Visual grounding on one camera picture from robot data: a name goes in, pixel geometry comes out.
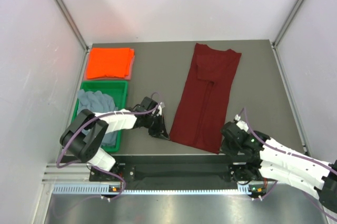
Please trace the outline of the dark red t-shirt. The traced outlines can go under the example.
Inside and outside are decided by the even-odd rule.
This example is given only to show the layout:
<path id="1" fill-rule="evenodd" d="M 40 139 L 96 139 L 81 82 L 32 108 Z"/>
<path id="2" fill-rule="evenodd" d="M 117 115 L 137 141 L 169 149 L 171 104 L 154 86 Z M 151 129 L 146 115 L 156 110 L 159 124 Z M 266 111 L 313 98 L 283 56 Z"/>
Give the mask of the dark red t-shirt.
<path id="1" fill-rule="evenodd" d="M 170 140 L 217 154 L 241 53 L 195 44 Z"/>

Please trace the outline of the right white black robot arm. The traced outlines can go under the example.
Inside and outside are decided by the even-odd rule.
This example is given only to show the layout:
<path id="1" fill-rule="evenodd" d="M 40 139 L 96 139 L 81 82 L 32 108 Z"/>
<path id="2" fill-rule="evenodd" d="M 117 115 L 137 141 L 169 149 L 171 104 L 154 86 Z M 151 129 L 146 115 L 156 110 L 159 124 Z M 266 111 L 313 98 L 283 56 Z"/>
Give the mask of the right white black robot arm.
<path id="1" fill-rule="evenodd" d="M 255 131 L 236 115 L 222 129 L 221 153 L 247 157 L 242 165 L 230 167 L 231 178 L 246 184 L 272 179 L 299 189 L 317 199 L 326 209 L 336 212 L 336 163 L 320 161 L 301 154 Z"/>

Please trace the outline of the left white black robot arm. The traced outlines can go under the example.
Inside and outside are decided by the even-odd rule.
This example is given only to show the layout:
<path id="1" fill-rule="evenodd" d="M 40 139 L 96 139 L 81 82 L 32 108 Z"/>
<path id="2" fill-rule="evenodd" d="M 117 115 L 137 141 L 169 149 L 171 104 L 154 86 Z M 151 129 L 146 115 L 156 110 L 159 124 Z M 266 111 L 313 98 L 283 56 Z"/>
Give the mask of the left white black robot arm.
<path id="1" fill-rule="evenodd" d="M 101 147 L 103 138 L 121 130 L 146 128 L 151 137 L 169 139 L 163 115 L 163 103 L 144 97 L 129 109 L 106 113 L 82 110 L 60 137 L 63 153 L 69 151 L 77 160 L 101 171 L 108 180 L 119 175 L 115 159 Z"/>

